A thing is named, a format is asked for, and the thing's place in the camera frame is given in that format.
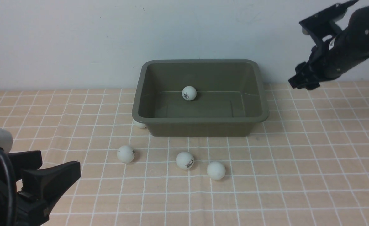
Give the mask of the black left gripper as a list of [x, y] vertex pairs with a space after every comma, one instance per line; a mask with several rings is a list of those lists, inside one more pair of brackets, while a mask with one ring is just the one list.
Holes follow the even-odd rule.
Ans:
[[[81, 165], [71, 161], [46, 169], [39, 150], [9, 153], [15, 179], [22, 182], [16, 192], [15, 226], [41, 226], [49, 221], [50, 213], [67, 190], [81, 177]], [[0, 226], [8, 216], [8, 186], [0, 162]]]

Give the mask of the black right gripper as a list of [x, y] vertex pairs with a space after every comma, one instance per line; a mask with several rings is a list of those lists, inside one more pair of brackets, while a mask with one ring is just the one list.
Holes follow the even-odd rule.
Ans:
[[312, 32], [310, 36], [316, 46], [308, 61], [299, 63], [296, 74], [288, 80], [293, 89], [317, 89], [319, 83], [335, 80], [365, 60], [364, 31], [342, 31], [337, 35]]

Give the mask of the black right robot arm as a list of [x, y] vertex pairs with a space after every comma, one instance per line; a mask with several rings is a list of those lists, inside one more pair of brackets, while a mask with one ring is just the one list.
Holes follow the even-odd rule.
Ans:
[[336, 24], [355, 3], [336, 3], [299, 22], [315, 45], [308, 61], [298, 64], [288, 80], [293, 89], [316, 89], [369, 59], [369, 6], [354, 11], [345, 29]]

